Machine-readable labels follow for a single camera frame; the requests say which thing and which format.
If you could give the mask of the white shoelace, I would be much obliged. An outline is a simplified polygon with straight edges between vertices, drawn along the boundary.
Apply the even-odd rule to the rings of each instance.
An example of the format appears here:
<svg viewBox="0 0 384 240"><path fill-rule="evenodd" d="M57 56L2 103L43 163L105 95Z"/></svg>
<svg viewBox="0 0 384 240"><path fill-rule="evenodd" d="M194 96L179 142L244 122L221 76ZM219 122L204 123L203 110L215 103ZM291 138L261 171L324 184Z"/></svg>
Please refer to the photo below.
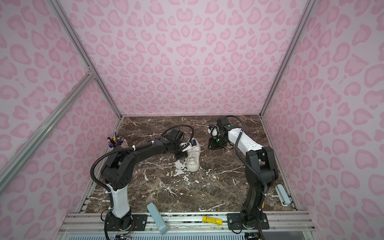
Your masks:
<svg viewBox="0 0 384 240"><path fill-rule="evenodd" d="M201 155L201 152L202 152L202 145L197 143L198 145L188 151L186 151L188 153L188 156L187 158L192 158L192 159L199 159L200 158L200 155Z"/></svg>

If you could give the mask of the white knit sneaker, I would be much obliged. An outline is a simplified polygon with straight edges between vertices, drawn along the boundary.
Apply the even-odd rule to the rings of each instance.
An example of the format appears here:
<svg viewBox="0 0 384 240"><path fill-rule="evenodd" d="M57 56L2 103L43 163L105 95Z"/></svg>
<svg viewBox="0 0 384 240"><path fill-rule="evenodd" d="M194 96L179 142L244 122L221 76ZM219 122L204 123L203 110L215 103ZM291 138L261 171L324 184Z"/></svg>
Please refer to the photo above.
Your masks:
<svg viewBox="0 0 384 240"><path fill-rule="evenodd" d="M199 142L193 138L192 145L187 149L187 169L190 172L196 172L200 168L200 154L201 154L201 145Z"/></svg>

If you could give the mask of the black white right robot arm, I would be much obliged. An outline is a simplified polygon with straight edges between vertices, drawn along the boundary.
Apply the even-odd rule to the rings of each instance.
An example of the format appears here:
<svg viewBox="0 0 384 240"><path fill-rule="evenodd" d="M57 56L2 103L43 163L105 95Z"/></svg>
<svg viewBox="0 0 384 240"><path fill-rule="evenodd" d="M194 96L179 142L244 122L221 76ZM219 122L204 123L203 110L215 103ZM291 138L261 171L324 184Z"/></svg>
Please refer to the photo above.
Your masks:
<svg viewBox="0 0 384 240"><path fill-rule="evenodd" d="M235 153L245 165L249 185L245 202L238 215L229 217L232 230L270 228L267 215L263 212L265 198L271 186L279 178L274 150L256 143L241 128L211 126L209 149L223 149L228 144L234 146Z"/></svg>

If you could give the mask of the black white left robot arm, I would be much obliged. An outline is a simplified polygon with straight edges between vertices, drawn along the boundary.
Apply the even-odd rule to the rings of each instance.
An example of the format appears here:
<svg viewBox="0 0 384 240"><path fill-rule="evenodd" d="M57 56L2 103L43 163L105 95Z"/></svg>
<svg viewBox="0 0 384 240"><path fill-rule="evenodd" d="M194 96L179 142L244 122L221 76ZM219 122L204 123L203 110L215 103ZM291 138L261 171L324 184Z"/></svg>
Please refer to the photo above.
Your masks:
<svg viewBox="0 0 384 240"><path fill-rule="evenodd" d="M131 231L137 228L132 217L128 198L128 185L133 178L135 165L156 155L172 153L175 158L185 158L191 142L181 143L179 139L160 137L142 146L132 148L115 147L101 169L105 179L104 188L110 198L110 209L105 218L104 230Z"/></svg>

